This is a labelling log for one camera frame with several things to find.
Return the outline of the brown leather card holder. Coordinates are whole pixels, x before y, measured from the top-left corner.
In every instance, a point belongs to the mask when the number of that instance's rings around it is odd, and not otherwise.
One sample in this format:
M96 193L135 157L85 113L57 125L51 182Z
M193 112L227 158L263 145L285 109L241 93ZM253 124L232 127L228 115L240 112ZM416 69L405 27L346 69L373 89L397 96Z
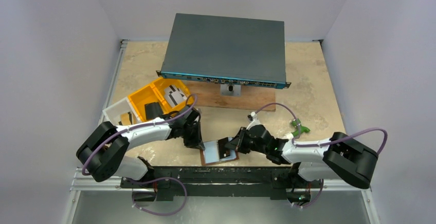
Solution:
M200 150L200 158L202 166L210 166L216 164L222 164L226 162L236 161L239 159L238 153L234 150L231 150L231 156L228 158L220 159L218 146L218 140L204 142L204 150Z

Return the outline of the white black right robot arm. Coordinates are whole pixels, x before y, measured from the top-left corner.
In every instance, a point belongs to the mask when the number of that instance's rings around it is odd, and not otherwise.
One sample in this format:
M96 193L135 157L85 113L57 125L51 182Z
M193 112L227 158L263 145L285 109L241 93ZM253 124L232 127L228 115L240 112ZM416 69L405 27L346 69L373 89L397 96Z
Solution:
M264 154L274 164L298 164L297 174L306 181L341 179L347 184L368 189L379 152L342 132L317 141L296 141L293 135L276 138L264 125L240 128L225 148L248 154Z

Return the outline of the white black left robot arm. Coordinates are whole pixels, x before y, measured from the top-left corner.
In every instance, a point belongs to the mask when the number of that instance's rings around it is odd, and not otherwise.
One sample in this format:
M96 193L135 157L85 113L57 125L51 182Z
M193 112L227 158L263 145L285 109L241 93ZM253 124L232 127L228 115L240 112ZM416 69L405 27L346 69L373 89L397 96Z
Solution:
M200 113L192 105L136 125L113 125L102 122L76 151L83 174L96 182L113 176L142 180L153 168L141 157L126 152L141 145L182 138L184 146L203 150Z

